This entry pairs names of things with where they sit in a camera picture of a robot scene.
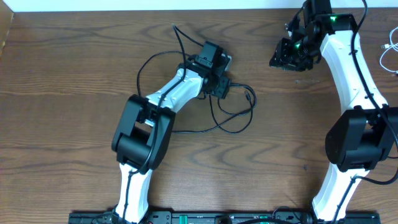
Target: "white arm casing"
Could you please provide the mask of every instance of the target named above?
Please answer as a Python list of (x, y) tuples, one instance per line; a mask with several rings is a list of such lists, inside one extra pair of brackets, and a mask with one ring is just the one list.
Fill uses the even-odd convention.
[[(171, 81), (168, 82), (168, 84), (163, 86), (163, 88), (156, 93), (146, 96), (146, 98), (149, 100), (149, 103), (157, 106), (161, 95), (172, 85), (177, 83), (182, 76), (183, 68), (180, 68), (177, 70), (177, 74)], [(173, 112), (177, 113), (185, 103), (199, 95), (202, 83), (203, 78), (199, 76), (199, 74), (187, 69), (184, 80), (167, 94), (161, 107), (168, 107)], [(153, 126), (154, 122), (147, 119), (146, 124)], [(124, 204), (126, 201), (126, 190), (128, 190), (128, 206), (126, 209), (125, 220), (128, 222), (139, 223), (148, 210), (147, 198), (152, 170), (149, 169), (146, 174), (134, 174), (131, 177), (129, 189), (127, 189), (129, 172), (135, 171), (136, 169), (131, 167), (129, 164), (120, 164), (120, 169), (122, 172), (122, 186), (119, 203), (116, 207), (116, 213), (120, 218), (123, 217)]]
[[(374, 109), (374, 106), (366, 97), (363, 84), (359, 79), (358, 72), (355, 68), (353, 56), (351, 53), (351, 38), (353, 31), (336, 31), (336, 34), (326, 35), (321, 45), (321, 53), (328, 65), (335, 80), (337, 92), (340, 98), (341, 114), (346, 110), (353, 109), (354, 106), (362, 106), (362, 109)], [(382, 107), (387, 104), (386, 99), (380, 94), (379, 90), (373, 82), (372, 76), (366, 65), (359, 43), (359, 34), (355, 38), (356, 56), (359, 66), (363, 73), (366, 84), (369, 87), (376, 103)], [(354, 175), (366, 176), (369, 171), (365, 169), (350, 169), (347, 172), (341, 172), (337, 165), (330, 164), (329, 170), (323, 181), (321, 190), (312, 201), (315, 215), (318, 219), (332, 221), (337, 206), (341, 202), (343, 195)], [(344, 218), (346, 215), (346, 207), (358, 186), (360, 179), (357, 179), (340, 208), (337, 220)]]
[[(120, 164), (122, 172), (122, 186), (120, 191), (120, 199), (116, 206), (116, 213), (120, 218), (123, 217), (124, 204), (126, 202), (126, 189), (130, 171), (136, 171), (129, 164)], [(130, 188), (128, 189), (128, 206), (126, 209), (125, 220), (131, 223), (139, 223), (148, 210), (148, 189), (152, 170), (148, 170), (146, 174), (134, 174), (131, 177)]]

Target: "robotic arm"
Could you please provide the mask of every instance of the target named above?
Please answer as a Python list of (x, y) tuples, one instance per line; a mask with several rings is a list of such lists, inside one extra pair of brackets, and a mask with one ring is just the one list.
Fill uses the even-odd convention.
[[(304, 27), (299, 25), (300, 11), (304, 14)], [(326, 135), (329, 170), (319, 193), (312, 200), (316, 219), (329, 222), (345, 217), (346, 206), (360, 181), (353, 183), (346, 192), (351, 179), (366, 176), (379, 161), (385, 160), (394, 142), (386, 123), (368, 99), (351, 54), (356, 54), (374, 100), (395, 128), (398, 110), (388, 107), (376, 88), (362, 54), (359, 35), (354, 40), (355, 51), (351, 51), (351, 39), (357, 27), (354, 17), (333, 14), (330, 2), (324, 0), (308, 0), (300, 11), (287, 24), (290, 39), (279, 42), (269, 64), (302, 72), (312, 69), (313, 64), (323, 57), (330, 67), (342, 115)]]
[[(200, 55), (193, 55), (185, 62), (185, 78), (165, 96), (159, 113), (157, 106), (161, 95), (183, 77), (182, 64), (174, 78), (159, 91), (145, 98), (132, 95), (128, 99), (112, 141), (112, 150), (117, 152), (122, 172), (121, 194), (114, 221), (124, 218), (127, 222), (139, 223), (142, 220), (148, 209), (150, 177), (167, 151), (175, 114), (201, 91), (225, 98), (231, 80), (224, 76), (224, 72), (230, 64), (231, 57), (221, 47), (206, 42)], [(157, 119), (157, 137), (153, 142)], [(152, 132), (143, 131), (135, 126), (136, 123), (153, 127)], [(147, 166), (142, 167), (147, 159)]]

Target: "wooden tabletop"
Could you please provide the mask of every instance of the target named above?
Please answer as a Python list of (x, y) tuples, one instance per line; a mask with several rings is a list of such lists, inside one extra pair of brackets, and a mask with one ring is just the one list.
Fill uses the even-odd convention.
[[(373, 79), (392, 106), (398, 106), (398, 77), (380, 67), (379, 57), (398, 24), (396, 10), (370, 9), (360, 31)], [(194, 39), (228, 50), (228, 75), (255, 89), (258, 106), (241, 134), (172, 135), (149, 203), (202, 211), (309, 208), (328, 168), (324, 138), (340, 117), (340, 101), (324, 60), (301, 73), (268, 66), (296, 11), (17, 13), (0, 61), (1, 223), (66, 223), (74, 210), (101, 211), (118, 202), (121, 177), (111, 140), (127, 98), (136, 93), (141, 65), (157, 52), (179, 50), (173, 22)], [(357, 21), (362, 11), (335, 10), (352, 12)], [(187, 53), (200, 53), (183, 43)], [(384, 63), (393, 68), (397, 59), (391, 52)], [(148, 64), (143, 94), (166, 84), (181, 61), (181, 55), (163, 55)], [(222, 104), (230, 111), (248, 107), (242, 90), (231, 90)], [(248, 119), (226, 128), (238, 130)], [(213, 125), (209, 102), (191, 100), (174, 129)], [(390, 179), (396, 166), (380, 162), (369, 176)], [(397, 184), (362, 182), (348, 210), (377, 211), (383, 223), (397, 223)]]

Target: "white wall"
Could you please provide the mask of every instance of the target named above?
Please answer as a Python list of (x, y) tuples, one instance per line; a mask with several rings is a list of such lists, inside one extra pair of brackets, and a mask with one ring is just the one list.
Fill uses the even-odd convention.
[[(14, 12), (299, 8), (304, 0), (3, 0)], [(363, 7), (361, 0), (331, 0), (332, 7)], [(398, 7), (398, 0), (368, 0)]]

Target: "white cable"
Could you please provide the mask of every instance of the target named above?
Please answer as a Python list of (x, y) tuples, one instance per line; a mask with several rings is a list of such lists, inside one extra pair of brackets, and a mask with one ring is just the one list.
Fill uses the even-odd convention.
[(382, 48), (386, 48), (386, 50), (384, 51), (384, 53), (381, 55), (381, 57), (380, 57), (380, 66), (381, 67), (383, 67), (384, 69), (386, 69), (387, 71), (389, 71), (389, 72), (395, 72), (397, 75), (398, 75), (398, 70), (396, 70), (396, 71), (393, 71), (393, 70), (389, 70), (388, 68), (386, 68), (382, 63), (381, 63), (381, 60), (382, 60), (382, 58), (383, 58), (383, 56), (387, 53), (387, 51), (389, 51), (390, 49), (394, 49), (396, 52), (398, 52), (398, 43), (396, 43), (396, 44), (394, 44), (393, 42), (392, 42), (392, 34), (394, 33), (394, 31), (395, 30), (397, 30), (398, 29), (398, 27), (396, 27), (395, 29), (393, 29), (391, 32), (390, 32), (390, 45), (388, 45), (388, 44), (384, 44), (383, 46), (382, 46)]

